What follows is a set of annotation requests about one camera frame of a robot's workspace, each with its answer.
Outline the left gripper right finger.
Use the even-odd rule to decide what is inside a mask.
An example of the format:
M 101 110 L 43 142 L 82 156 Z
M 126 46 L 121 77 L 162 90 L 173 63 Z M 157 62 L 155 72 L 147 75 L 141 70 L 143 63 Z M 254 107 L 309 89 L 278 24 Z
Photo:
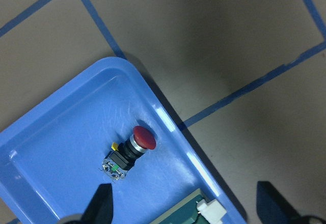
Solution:
M 301 217 L 269 181 L 257 182 L 256 212 L 262 223 L 292 223 Z

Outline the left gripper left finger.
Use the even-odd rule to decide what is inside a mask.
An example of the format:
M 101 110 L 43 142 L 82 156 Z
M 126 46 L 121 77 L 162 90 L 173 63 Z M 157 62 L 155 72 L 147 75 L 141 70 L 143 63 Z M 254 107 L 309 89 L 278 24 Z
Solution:
M 83 213 L 81 223 L 112 223 L 113 191 L 109 183 L 100 184 Z

